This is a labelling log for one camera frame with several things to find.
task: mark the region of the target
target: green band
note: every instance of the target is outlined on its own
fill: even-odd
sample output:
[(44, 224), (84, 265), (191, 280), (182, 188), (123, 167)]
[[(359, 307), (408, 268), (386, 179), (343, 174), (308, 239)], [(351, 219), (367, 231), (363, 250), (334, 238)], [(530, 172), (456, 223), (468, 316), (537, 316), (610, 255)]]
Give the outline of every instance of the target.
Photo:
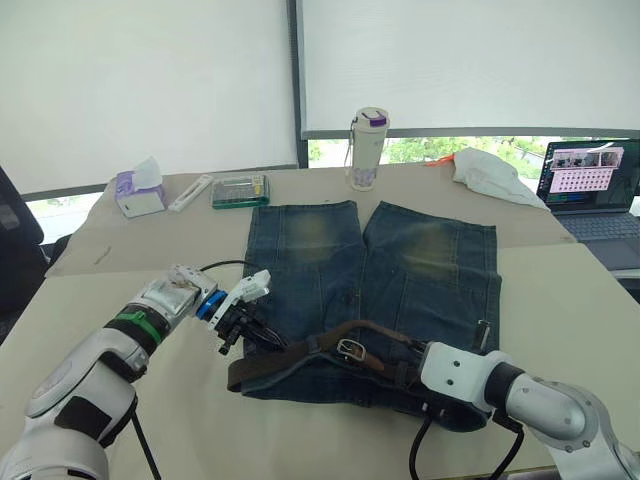
[(132, 323), (135, 323), (141, 329), (151, 335), (151, 337), (153, 337), (153, 339), (156, 341), (157, 345), (160, 345), (162, 343), (162, 337), (154, 328), (154, 326), (149, 323), (149, 321), (147, 320), (147, 314), (145, 312), (137, 311), (136, 313), (119, 313), (116, 319), (128, 320)]

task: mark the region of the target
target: table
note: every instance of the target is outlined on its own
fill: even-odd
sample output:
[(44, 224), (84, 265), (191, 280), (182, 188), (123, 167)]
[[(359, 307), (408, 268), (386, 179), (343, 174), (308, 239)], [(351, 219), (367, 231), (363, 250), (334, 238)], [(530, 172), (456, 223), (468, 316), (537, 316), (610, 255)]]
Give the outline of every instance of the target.
[[(384, 200), (431, 215), (497, 225), (498, 248), (575, 242), (549, 212), (480, 195), (454, 183), (451, 164), (382, 166), (375, 188), (365, 193), (347, 184), (342, 168), (264, 173), (271, 183), (273, 205), (355, 200), (363, 229)], [(234, 175), (238, 173), (215, 174)], [(169, 202), (197, 177), (165, 176)], [(127, 219), (113, 200), (114, 188), (111, 182), (48, 276), (154, 270), (171, 263), (205, 265), (244, 257), (251, 209), (213, 210), (205, 192), (181, 213)]]
[[(618, 437), (640, 449), (640, 306), (580, 244), (502, 248), (501, 348), (532, 374), (581, 385), (608, 406)], [(0, 452), (22, 429), (34, 387), (147, 281), (137, 271), (49, 278), (0, 347)], [(223, 287), (238, 267), (211, 272)], [(244, 398), (226, 391), (233, 359), (206, 326), (186, 319), (136, 387), (139, 414), (164, 478), (407, 478), (419, 420), (353, 405)], [(239, 355), (239, 349), (233, 352)], [(469, 434), (434, 427), (418, 455), (421, 478), (489, 473), (513, 436), (493, 424)], [(108, 451), (113, 479), (150, 478), (129, 426)], [(512, 468), (552, 463), (527, 435)]]

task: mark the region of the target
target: metal buckle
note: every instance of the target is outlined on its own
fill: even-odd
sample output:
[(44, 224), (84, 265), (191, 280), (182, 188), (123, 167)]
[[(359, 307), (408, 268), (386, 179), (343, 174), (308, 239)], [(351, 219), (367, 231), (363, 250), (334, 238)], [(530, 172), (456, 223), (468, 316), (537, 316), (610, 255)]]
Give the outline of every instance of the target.
[(367, 349), (359, 342), (350, 338), (342, 338), (338, 342), (338, 353), (345, 356), (345, 360), (351, 358), (356, 362), (364, 362), (367, 356)]

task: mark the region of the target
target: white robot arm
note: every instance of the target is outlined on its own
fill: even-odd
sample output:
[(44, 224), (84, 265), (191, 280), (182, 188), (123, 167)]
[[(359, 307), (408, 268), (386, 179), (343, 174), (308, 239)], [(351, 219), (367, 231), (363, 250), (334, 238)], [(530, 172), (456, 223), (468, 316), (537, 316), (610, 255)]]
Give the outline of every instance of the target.
[(23, 434), (0, 463), (0, 479), (108, 479), (104, 448), (134, 416), (131, 383), (183, 318), (209, 321), (227, 351), (240, 335), (274, 349), (282, 346), (247, 305), (269, 292), (269, 281), (264, 270), (227, 294), (199, 270), (175, 265), (151, 282), (36, 388)]
[(592, 393), (532, 378), (503, 352), (476, 355), (443, 343), (425, 351), (427, 388), (523, 423), (551, 453), (564, 480), (637, 480), (640, 460), (613, 433)]

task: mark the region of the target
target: blue jeans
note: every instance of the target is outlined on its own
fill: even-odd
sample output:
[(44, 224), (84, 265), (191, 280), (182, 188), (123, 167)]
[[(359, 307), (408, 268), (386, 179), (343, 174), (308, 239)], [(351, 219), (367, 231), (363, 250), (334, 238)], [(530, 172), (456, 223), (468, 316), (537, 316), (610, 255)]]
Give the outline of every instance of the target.
[[(477, 322), (485, 320), (492, 326), (487, 350), (498, 348), (501, 278), (495, 227), (381, 202), (362, 235), (354, 202), (259, 207), (246, 260), (271, 272), (271, 293), (259, 301), (259, 313), (289, 342), (308, 339), (312, 345), (313, 335), (363, 318), (416, 340), (468, 350)], [(350, 337), (386, 363), (419, 367), (414, 351), (376, 332), (356, 330)], [(246, 355), (258, 353), (245, 344)], [(479, 411), (405, 381), (390, 382), (338, 355), (316, 352), (286, 371), (244, 382), (242, 392), (414, 415), (422, 414), (428, 398), (454, 412), (439, 419), (446, 428), (466, 431), (486, 423)]]

